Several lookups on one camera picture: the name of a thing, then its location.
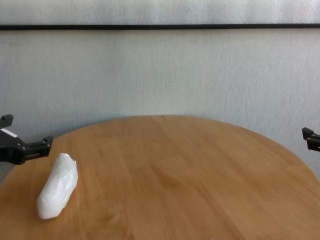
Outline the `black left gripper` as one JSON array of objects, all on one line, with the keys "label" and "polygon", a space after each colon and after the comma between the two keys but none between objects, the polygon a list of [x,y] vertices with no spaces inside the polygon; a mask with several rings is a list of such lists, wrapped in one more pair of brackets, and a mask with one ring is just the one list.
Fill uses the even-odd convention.
[{"label": "black left gripper", "polygon": [[22,165],[25,161],[48,157],[54,137],[50,135],[40,141],[25,143],[17,134],[4,128],[10,127],[13,119],[12,114],[0,118],[0,161]]}]

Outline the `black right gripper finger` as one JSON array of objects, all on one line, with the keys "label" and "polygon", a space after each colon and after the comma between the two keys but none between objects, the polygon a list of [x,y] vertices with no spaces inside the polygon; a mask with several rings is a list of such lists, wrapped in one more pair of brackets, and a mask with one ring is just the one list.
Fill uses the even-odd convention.
[{"label": "black right gripper finger", "polygon": [[320,135],[314,133],[313,130],[304,127],[302,128],[302,137],[306,141],[307,148],[312,151],[320,151]]}]

